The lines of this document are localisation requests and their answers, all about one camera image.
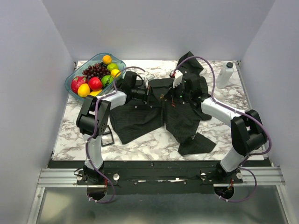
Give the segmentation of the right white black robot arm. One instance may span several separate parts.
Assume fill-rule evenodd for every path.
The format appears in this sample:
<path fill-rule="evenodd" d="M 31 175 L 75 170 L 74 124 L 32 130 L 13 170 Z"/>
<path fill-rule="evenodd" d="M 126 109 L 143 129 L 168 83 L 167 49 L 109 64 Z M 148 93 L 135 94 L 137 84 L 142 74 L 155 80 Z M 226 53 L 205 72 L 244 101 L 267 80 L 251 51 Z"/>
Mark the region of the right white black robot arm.
<path fill-rule="evenodd" d="M 232 148 L 217 165 L 215 171 L 217 181 L 227 182 L 231 179 L 232 173 L 250 156 L 262 155 L 263 153 L 252 153 L 252 151 L 257 150 L 265 143 L 269 143 L 268 149 L 271 148 L 271 138 L 262 125 L 257 111 L 240 111 L 216 100 L 213 93 L 204 93 L 199 77 L 183 80 L 182 77 L 178 77 L 178 71 L 171 77 L 173 90 L 177 92 L 178 88 L 183 86 L 182 92 L 179 93 L 181 99 L 231 128 Z"/>

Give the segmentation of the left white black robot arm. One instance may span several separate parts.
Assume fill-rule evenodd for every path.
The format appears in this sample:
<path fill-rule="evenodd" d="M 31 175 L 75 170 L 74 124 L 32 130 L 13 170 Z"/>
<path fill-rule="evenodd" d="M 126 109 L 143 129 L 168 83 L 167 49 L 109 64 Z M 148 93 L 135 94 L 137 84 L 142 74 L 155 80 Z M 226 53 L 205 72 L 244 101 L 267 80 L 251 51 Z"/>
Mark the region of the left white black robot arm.
<path fill-rule="evenodd" d="M 102 158 L 102 135 L 104 134 L 110 111 L 119 106 L 123 106 L 130 100 L 136 98 L 148 101 L 150 94 L 149 82 L 152 75 L 141 78 L 141 83 L 137 83 L 137 73 L 128 71 L 121 82 L 107 94 L 100 96 L 87 96 L 78 114 L 76 125 L 85 140 L 85 166 L 91 169 L 87 178 L 93 184 L 103 181 L 103 172 L 100 170 L 104 160 Z"/>

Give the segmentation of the black pinstriped shirt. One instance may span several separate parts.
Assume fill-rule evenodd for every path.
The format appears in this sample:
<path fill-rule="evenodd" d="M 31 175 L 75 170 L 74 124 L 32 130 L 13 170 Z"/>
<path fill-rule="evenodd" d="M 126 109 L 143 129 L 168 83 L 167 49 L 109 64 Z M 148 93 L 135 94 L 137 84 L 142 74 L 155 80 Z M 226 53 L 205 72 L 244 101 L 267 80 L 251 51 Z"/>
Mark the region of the black pinstriped shirt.
<path fill-rule="evenodd" d="M 193 57 L 192 52 L 183 55 L 178 61 L 178 69 L 184 72 L 183 80 L 200 78 L 200 86 L 204 93 L 208 92 L 206 79 L 200 76 L 202 65 Z M 110 112 L 110 122 L 113 130 L 119 136 L 122 144 L 127 144 L 162 126 L 170 132 L 180 144 L 178 152 L 184 156 L 211 152 L 216 144 L 197 132 L 200 121 L 210 120 L 210 115 L 195 109 L 190 103 L 177 100 L 171 103 L 169 92 L 170 79 L 154 79 L 151 99 L 145 104 L 140 99 L 132 99 L 123 106 Z"/>

